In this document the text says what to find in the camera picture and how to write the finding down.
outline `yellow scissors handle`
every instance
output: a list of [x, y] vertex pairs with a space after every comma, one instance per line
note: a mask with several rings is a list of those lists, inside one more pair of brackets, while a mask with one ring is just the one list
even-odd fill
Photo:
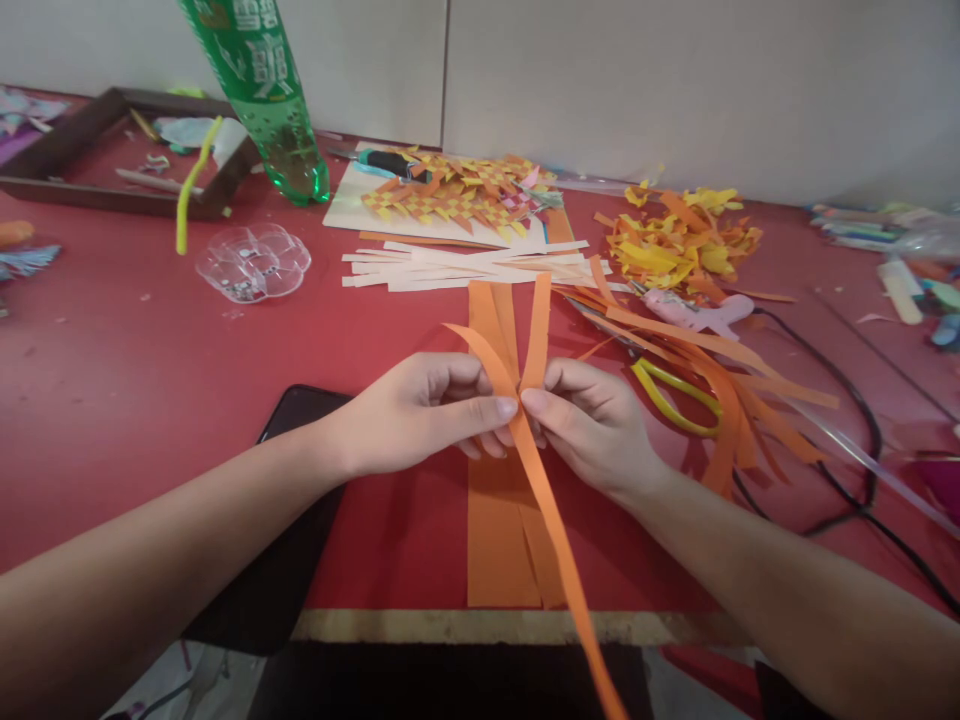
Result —
[[[668, 373], [663, 368], [654, 365], [645, 358], [641, 357], [630, 367], [630, 369], [633, 370], [633, 374], [637, 376], [637, 380], [640, 381], [643, 389], [646, 391], [647, 395], [650, 396], [650, 399], [653, 400], [653, 404], [657, 406], [657, 409], [662, 412], [670, 422], [679, 427], [681, 430], [686, 430], [689, 433], [693, 433], [694, 435], [705, 438], [716, 437], [720, 432], [720, 417], [723, 414], [723, 409], [720, 407], [720, 403], [717, 402], [716, 398], [707, 395], [705, 392], [700, 390], [700, 388], [694, 387], [685, 380], [681, 380], [676, 375]], [[677, 411], [676, 408], [673, 407], [673, 405], [667, 401], [665, 397], [663, 397], [663, 394], [660, 392], [659, 388], [657, 388], [657, 386], [654, 384], [653, 378], [657, 378], [670, 387], [674, 387], [677, 390], [686, 393], [694, 400], [706, 405], [710, 412], [717, 416], [716, 426], [712, 428], [705, 428], [702, 425], [697, 425], [696, 423], [687, 420]]]

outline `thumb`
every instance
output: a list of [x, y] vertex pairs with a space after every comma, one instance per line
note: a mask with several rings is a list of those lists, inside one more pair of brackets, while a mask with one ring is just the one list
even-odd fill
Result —
[[447, 445], [503, 427], [517, 414], [517, 401], [508, 397], [474, 397], [432, 408], [436, 433]]
[[590, 433], [594, 421], [572, 402], [539, 388], [528, 388], [520, 396], [523, 407], [534, 420], [559, 438], [576, 445]]

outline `white paper sheet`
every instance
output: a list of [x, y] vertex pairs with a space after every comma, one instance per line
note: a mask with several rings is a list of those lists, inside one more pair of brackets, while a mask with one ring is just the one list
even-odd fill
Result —
[[[396, 150], [396, 148], [391, 148], [387, 145], [378, 145], [376, 143], [357, 143], [358, 152], [366, 150], [367, 148], [374, 150]], [[419, 220], [400, 217], [398, 213], [394, 213], [394, 219], [391, 222], [386, 222], [374, 214], [373, 211], [360, 200], [362, 196], [376, 190], [386, 182], [387, 180], [385, 178], [360, 172], [356, 169], [355, 164], [351, 162], [350, 166], [343, 173], [340, 187], [337, 188], [337, 193], [330, 203], [330, 209], [323, 219], [323, 224], [327, 227], [346, 228], [347, 230], [394, 233], [396, 235], [428, 237], [439, 240], [461, 240], [503, 248], [530, 248], [528, 252], [536, 252], [535, 248], [544, 245], [547, 241], [546, 234], [543, 231], [543, 223], [537, 218], [531, 220], [530, 229], [527, 231], [526, 238], [521, 238], [511, 231], [510, 237], [512, 241], [509, 243], [500, 237], [500, 234], [495, 230], [486, 228], [477, 222], [472, 223], [473, 235], [457, 225], [457, 223], [446, 222], [439, 216], [435, 216], [430, 225], [424, 225]]]

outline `hand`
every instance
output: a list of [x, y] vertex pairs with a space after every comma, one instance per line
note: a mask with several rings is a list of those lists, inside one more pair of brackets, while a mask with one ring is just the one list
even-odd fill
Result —
[[319, 421], [347, 477], [405, 470], [450, 445], [472, 458], [506, 451], [512, 398], [491, 396], [480, 361], [459, 353], [419, 353], [390, 370], [354, 400]]
[[674, 475], [650, 446], [643, 408], [622, 380], [555, 358], [544, 387], [524, 391], [523, 407], [586, 483], [622, 504]]

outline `bottle label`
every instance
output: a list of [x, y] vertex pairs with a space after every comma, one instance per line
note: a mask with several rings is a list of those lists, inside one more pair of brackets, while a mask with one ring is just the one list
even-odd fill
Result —
[[276, 0], [180, 0], [180, 7], [230, 100], [302, 97]]

